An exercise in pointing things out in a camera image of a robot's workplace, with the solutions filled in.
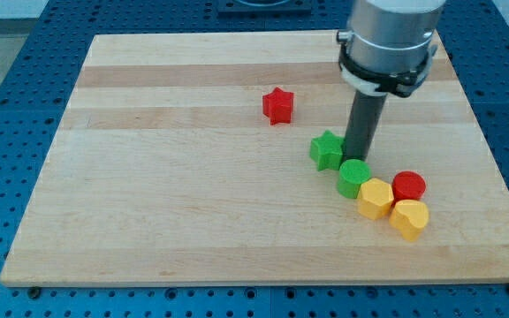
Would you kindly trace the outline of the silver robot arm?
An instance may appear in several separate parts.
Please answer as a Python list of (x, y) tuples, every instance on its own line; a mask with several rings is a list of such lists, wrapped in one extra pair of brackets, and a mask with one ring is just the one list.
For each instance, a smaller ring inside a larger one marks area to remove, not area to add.
[(343, 159), (364, 161), (388, 95), (409, 97), (427, 79), (445, 0), (355, 0), (339, 30), (338, 65), (355, 95)]

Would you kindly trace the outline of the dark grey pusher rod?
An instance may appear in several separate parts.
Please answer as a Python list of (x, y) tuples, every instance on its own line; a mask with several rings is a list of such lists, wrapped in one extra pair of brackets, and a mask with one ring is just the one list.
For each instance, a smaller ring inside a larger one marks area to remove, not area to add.
[(355, 93), (343, 145), (345, 160), (366, 160), (386, 97)]

